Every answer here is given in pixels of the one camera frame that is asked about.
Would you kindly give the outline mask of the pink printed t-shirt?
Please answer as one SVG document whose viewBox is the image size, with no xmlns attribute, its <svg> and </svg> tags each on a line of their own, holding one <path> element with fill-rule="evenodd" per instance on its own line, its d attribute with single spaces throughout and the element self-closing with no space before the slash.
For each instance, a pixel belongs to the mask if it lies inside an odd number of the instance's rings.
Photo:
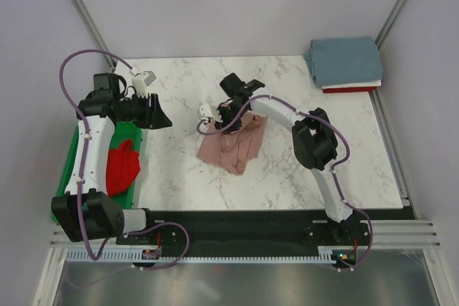
<svg viewBox="0 0 459 306">
<path fill-rule="evenodd" d="M 266 116 L 248 111 L 242 116 L 242 127 L 238 131 L 205 136 L 197 158 L 240 176 L 245 172 L 248 162 L 258 157 L 267 123 Z"/>
</svg>

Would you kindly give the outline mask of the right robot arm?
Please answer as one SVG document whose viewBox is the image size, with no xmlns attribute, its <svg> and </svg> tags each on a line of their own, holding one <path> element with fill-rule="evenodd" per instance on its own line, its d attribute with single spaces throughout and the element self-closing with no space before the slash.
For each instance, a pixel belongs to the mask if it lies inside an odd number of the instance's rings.
<svg viewBox="0 0 459 306">
<path fill-rule="evenodd" d="M 235 73 L 227 75 L 219 86 L 228 100 L 217 107 L 215 128 L 224 134 L 234 133 L 242 128 L 242 116 L 252 112 L 287 129 L 297 161 L 313 174 L 321 192 L 327 218 L 332 222 L 328 226 L 330 239 L 337 244 L 347 243 L 354 236 L 350 219 L 355 208 L 346 201 L 336 167 L 349 159 L 350 147 L 330 124 L 326 111 L 319 107 L 302 111 L 277 96 L 265 94 L 261 81 L 243 82 Z"/>
</svg>

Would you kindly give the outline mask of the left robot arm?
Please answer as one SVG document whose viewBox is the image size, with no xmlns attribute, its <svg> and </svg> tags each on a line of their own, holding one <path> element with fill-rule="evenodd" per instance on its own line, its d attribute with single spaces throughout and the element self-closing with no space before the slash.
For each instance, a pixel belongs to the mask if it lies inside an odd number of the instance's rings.
<svg viewBox="0 0 459 306">
<path fill-rule="evenodd" d="M 133 76 L 134 92 L 125 97 L 120 86 L 126 80 L 111 73 L 96 74 L 94 89 L 77 106 L 78 136 L 70 179 L 51 210 L 71 242 L 116 238 L 132 232 L 142 244 L 157 236 L 157 226 L 147 220 L 147 209 L 123 209 L 108 195 L 106 171 L 110 142 L 120 122 L 137 128 L 170 128 L 172 122 L 147 87 L 156 79 L 152 71 Z"/>
</svg>

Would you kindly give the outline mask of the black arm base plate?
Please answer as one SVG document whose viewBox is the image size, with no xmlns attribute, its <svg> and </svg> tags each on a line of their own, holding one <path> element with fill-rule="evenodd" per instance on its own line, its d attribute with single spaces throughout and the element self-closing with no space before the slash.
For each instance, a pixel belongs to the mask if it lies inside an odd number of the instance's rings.
<svg viewBox="0 0 459 306">
<path fill-rule="evenodd" d="M 330 220 L 323 210 L 267 211 L 150 211 L 147 226 L 170 223 L 148 234 L 134 234 L 116 239 L 117 244 L 164 244 L 181 224 L 192 242 L 198 240 L 227 242 L 229 240 L 300 241 L 359 247 L 372 239 L 364 217 L 355 212 L 340 224 Z"/>
</svg>

